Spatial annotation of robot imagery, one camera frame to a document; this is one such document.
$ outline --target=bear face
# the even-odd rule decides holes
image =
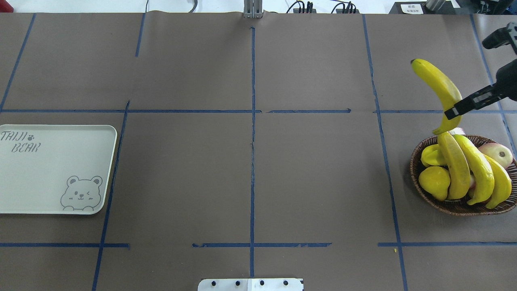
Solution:
[[[100,185],[102,178],[93,177],[91,180],[80,180],[77,176],[71,176],[67,181],[67,189],[61,196],[61,205],[65,209],[85,210],[99,205]]]

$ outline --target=bowl of fruit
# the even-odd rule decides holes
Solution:
[[[410,160],[418,194],[457,216],[492,215],[517,205],[517,163],[502,144],[445,132],[421,141]]]

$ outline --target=white bracket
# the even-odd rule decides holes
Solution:
[[[197,291],[303,291],[303,279],[204,279]]]
[[[244,0],[244,18],[262,18],[262,0]]]

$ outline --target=brown wicker basket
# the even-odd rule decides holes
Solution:
[[[482,136],[466,135],[466,137],[468,137],[472,141],[472,143],[477,147],[480,147],[485,143],[495,142],[489,138]],[[422,171],[425,170],[425,166],[420,161],[422,151],[427,146],[437,143],[438,138],[436,136],[432,136],[423,140],[421,143],[417,145],[417,147],[413,151],[413,154],[411,155],[411,160],[409,162],[409,171],[411,173],[413,185],[417,189],[418,194],[420,194],[420,196],[422,196],[422,198],[425,201],[427,201],[434,208],[438,209],[441,212],[457,216],[501,214],[515,208],[515,205],[517,205],[517,163],[515,161],[515,158],[513,159],[512,164],[506,169],[508,175],[512,179],[512,193],[506,201],[500,203],[494,209],[488,209],[482,203],[477,203],[472,206],[468,205],[468,195],[458,200],[438,201],[431,194],[423,190],[422,187],[420,187],[420,184],[418,183],[418,176],[420,175],[420,173],[422,173]]]

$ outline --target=lemon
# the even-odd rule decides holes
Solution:
[[[442,154],[442,151],[439,148],[439,145],[432,144],[422,151],[422,157],[420,158],[423,165],[426,167],[429,166],[445,166],[447,162],[445,161],[445,157]]]
[[[438,201],[447,198],[447,192],[451,183],[449,171],[438,166],[431,166],[425,169],[418,177],[420,186]]]

